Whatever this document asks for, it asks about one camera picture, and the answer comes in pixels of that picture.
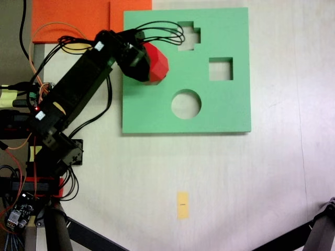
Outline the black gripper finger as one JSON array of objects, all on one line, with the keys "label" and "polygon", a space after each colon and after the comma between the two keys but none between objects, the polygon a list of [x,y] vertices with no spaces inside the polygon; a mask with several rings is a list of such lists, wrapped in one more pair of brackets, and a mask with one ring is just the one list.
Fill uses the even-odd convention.
[{"label": "black gripper finger", "polygon": [[127,58],[121,62],[121,70],[130,78],[147,82],[150,75],[150,59],[147,55]]}]

